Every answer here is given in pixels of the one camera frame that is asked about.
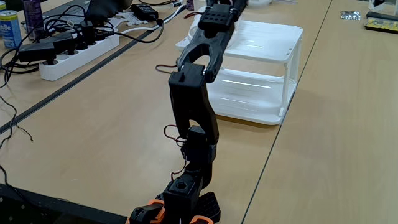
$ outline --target tangled wires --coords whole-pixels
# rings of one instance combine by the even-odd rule
[[[176,128],[177,125],[174,125],[174,124],[166,125],[166,127],[164,127],[164,129],[163,129],[163,133],[164,133],[164,136],[166,136],[167,138],[175,141],[175,143],[181,148],[182,157],[184,158],[184,165],[183,165],[182,169],[170,173],[170,178],[171,178],[172,181],[174,181],[174,175],[182,173],[185,170],[185,167],[187,166],[187,156],[185,155],[185,152],[183,151],[183,148],[182,148],[183,144],[185,144],[186,140],[182,140],[182,138],[180,136],[177,137],[177,138],[169,136],[167,134],[167,132],[166,132],[168,127],[175,127]]]

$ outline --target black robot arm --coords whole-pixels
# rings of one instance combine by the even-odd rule
[[[206,83],[212,83],[223,62],[223,54],[234,32],[234,22],[247,0],[207,0],[198,30],[177,59],[178,71],[169,79],[170,97],[184,158],[189,162],[184,173],[169,182],[164,192],[149,205],[136,208],[130,224],[211,224],[220,220],[220,208],[213,192],[200,196],[211,181],[216,157],[218,126],[210,105]],[[194,64],[203,55],[210,56],[205,67]],[[192,126],[190,120],[200,126]]]

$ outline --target blue can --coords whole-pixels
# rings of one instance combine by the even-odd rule
[[[0,1],[0,12],[6,10],[6,2],[5,1]]]
[[[0,12],[0,29],[6,48],[17,48],[22,41],[17,11],[5,10]]]

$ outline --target desk surface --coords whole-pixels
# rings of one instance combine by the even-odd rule
[[[398,222],[398,36],[339,18],[367,5],[333,0],[245,223]]]
[[[50,0],[45,1],[42,3],[42,10],[48,11],[55,7],[58,7],[70,0]],[[175,9],[162,9],[159,11],[159,17],[167,17],[174,12]],[[24,13],[23,11],[18,12],[19,21],[24,20]],[[121,30],[125,30],[131,27],[128,27],[124,24],[119,26]],[[25,36],[25,32],[21,27],[22,35]],[[138,37],[143,34],[145,30],[138,30],[135,32],[129,33],[129,35],[133,37]],[[98,57],[97,59],[87,63],[86,65],[76,69],[75,71],[65,75],[64,77],[56,80],[56,81],[47,81],[40,78],[39,72],[34,72],[27,75],[16,75],[13,74],[11,77],[8,86],[0,89],[0,95],[3,96],[9,103],[13,104],[17,110],[18,114],[26,111],[30,107],[34,106],[47,96],[51,95],[61,87],[65,86],[67,83],[74,80],[76,77],[79,77],[82,73],[89,70],[90,68],[94,67],[95,65],[99,64],[102,60],[109,57],[111,54],[115,53],[117,50],[124,47],[127,43],[130,43],[130,39],[121,38],[120,45],[109,52],[105,53],[104,55]],[[4,53],[6,49],[4,48],[4,44],[1,41],[0,43],[0,55]],[[4,105],[3,102],[0,102],[0,109],[2,114],[0,116],[0,126],[9,122],[9,120],[14,115],[14,111],[9,106]]]
[[[248,9],[244,19],[280,19],[280,23],[302,26],[304,62],[328,5],[329,0],[275,3],[267,9]],[[182,17],[166,25],[158,42],[137,44],[23,120],[20,125],[30,131],[34,142],[16,130],[0,152],[10,183],[121,215],[129,215],[134,207],[163,191],[170,171],[180,169],[183,160],[175,143],[162,134],[174,118],[168,75],[156,72],[154,65],[172,64],[180,55],[174,45],[185,37],[192,22]],[[226,58],[224,65],[249,71],[264,68],[233,58]],[[238,223],[278,126],[226,118],[219,118],[218,124],[218,153],[206,190],[216,192],[222,222]]]

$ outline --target white power strip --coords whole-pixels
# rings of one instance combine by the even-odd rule
[[[104,40],[97,41],[95,45],[88,46],[85,50],[75,50],[77,54],[57,55],[55,65],[39,64],[40,76],[44,80],[54,81],[70,72],[80,68],[88,62],[98,58],[119,45],[119,36],[112,35]]]

